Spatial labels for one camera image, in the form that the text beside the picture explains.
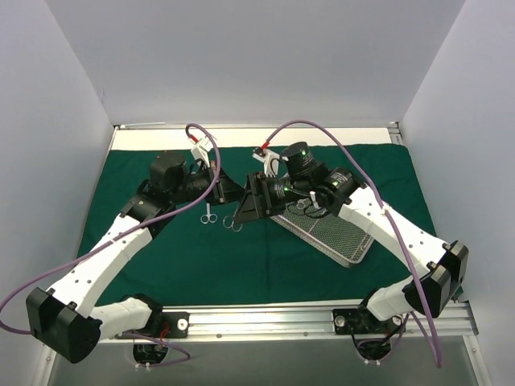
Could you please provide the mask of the green surgical drape cloth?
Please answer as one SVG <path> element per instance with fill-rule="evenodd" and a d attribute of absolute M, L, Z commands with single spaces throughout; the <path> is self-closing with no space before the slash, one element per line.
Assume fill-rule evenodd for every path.
<path fill-rule="evenodd" d="M 345 146 L 385 202 L 425 232 L 435 228 L 410 153 L 394 144 Z M 260 170 L 251 148 L 220 149 L 222 167 L 242 186 Z M 80 245 L 83 256 L 106 234 L 122 207 L 149 176 L 156 151 L 112 150 L 101 172 Z M 346 269 L 273 220 L 223 226 L 236 204 L 214 207 L 215 224 L 202 224 L 205 203 L 174 218 L 113 279 L 97 306 L 145 294 L 164 306 L 246 305 L 362 299 L 407 277 L 406 267 L 373 242 L 364 260 Z"/>

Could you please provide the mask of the steel surgical scissors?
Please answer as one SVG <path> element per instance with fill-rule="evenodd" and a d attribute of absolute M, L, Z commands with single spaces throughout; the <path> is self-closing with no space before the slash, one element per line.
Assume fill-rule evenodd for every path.
<path fill-rule="evenodd" d="M 236 223 L 232 216 L 225 216 L 222 220 L 222 224 L 226 229 L 233 232 L 239 232 L 242 230 L 242 224 Z"/>

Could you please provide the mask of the steel forceps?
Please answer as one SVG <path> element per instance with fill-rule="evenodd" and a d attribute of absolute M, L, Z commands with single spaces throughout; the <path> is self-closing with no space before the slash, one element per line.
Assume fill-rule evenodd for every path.
<path fill-rule="evenodd" d="M 217 220 L 218 216 L 212 212 L 211 204 L 206 203 L 206 212 L 200 217 L 200 222 L 202 224 L 214 224 Z"/>

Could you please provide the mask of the wire mesh instrument tray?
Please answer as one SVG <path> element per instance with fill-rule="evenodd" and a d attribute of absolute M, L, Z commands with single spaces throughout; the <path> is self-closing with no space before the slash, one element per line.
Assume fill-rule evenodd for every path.
<path fill-rule="evenodd" d="M 287 204 L 282 214 L 271 219 L 345 268 L 360 264 L 373 243 L 368 233 L 315 208 L 309 199 Z"/>

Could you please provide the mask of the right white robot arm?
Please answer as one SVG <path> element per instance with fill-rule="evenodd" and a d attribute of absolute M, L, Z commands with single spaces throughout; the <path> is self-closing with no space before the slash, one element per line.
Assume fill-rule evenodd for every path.
<path fill-rule="evenodd" d="M 342 167 L 325 175 L 285 179 L 262 172 L 249 175 L 233 222 L 276 216 L 300 199 L 365 231 L 410 271 L 407 279 L 376 289 L 362 301 L 357 321 L 365 331 L 377 331 L 386 320 L 411 311 L 437 318 L 462 285 L 469 254 L 465 244 L 447 243 L 423 231 Z"/>

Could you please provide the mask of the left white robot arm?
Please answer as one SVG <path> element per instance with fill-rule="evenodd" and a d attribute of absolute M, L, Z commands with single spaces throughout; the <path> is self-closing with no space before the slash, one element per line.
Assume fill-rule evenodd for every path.
<path fill-rule="evenodd" d="M 164 151 L 150 165 L 135 195 L 123 207 L 92 256 L 48 289 L 26 299 L 31 334 L 70 363 L 85 359 L 104 339 L 136 331 L 155 337 L 164 328 L 162 306 L 144 294 L 98 306 L 97 300 L 124 266 L 173 220 L 179 205 L 203 197 L 210 205 L 238 201 L 243 187 L 217 163 L 196 160 L 187 168 L 179 151 Z"/>

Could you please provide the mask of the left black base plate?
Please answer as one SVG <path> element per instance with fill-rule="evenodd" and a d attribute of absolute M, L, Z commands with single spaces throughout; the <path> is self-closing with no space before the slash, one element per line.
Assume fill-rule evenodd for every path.
<path fill-rule="evenodd" d="M 163 312 L 158 317 L 154 337 L 164 339 L 184 339 L 188 336 L 190 314 L 184 311 Z"/>

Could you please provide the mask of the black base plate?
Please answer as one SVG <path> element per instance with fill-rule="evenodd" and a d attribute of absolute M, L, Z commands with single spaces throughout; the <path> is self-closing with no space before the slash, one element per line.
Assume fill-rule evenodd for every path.
<path fill-rule="evenodd" d="M 397 315 L 380 321 L 362 306 L 333 309 L 332 319 L 337 335 L 387 335 L 397 331 L 403 322 Z"/>
<path fill-rule="evenodd" d="M 184 311 L 163 312 L 158 317 L 154 337 L 164 339 L 184 339 L 188 336 L 190 314 Z"/>

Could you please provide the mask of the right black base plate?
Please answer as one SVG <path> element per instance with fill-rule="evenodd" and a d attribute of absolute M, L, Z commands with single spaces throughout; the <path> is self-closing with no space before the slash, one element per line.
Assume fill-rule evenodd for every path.
<path fill-rule="evenodd" d="M 332 319 L 337 335 L 387 335 L 397 331 L 403 322 L 397 315 L 380 321 L 362 306 L 333 309 Z"/>

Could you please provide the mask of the aluminium front rail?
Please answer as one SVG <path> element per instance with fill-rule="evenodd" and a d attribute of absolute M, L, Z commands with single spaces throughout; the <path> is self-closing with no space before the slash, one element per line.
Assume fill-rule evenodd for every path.
<path fill-rule="evenodd" d="M 356 308 L 361 300 L 320 302 L 284 302 L 234 306 L 167 306 L 166 314 L 189 313 L 188 334 L 172 342 L 258 342 L 350 339 L 336 335 L 332 311 Z M 466 302 L 448 303 L 435 319 L 435 327 L 443 341 L 451 336 L 478 335 L 472 308 Z"/>

